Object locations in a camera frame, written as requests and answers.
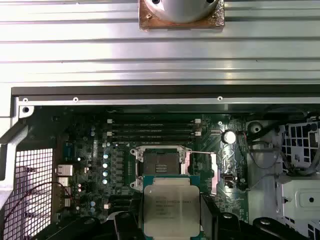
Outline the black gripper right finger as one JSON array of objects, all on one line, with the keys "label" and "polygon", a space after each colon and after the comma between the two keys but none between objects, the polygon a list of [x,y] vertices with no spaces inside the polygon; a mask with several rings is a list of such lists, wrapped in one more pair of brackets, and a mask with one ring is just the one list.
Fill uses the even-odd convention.
[{"label": "black gripper right finger", "polygon": [[230,212],[221,212],[213,197],[200,195],[200,223],[209,240],[301,240],[303,235],[269,217],[252,224]]}]

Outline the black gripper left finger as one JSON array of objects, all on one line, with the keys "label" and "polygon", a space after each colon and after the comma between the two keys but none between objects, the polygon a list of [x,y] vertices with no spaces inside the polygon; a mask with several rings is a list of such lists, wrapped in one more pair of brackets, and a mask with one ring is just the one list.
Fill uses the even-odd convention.
[{"label": "black gripper left finger", "polygon": [[50,224],[35,240],[143,240],[139,226],[142,195],[111,195],[102,213],[81,216],[68,211]]}]

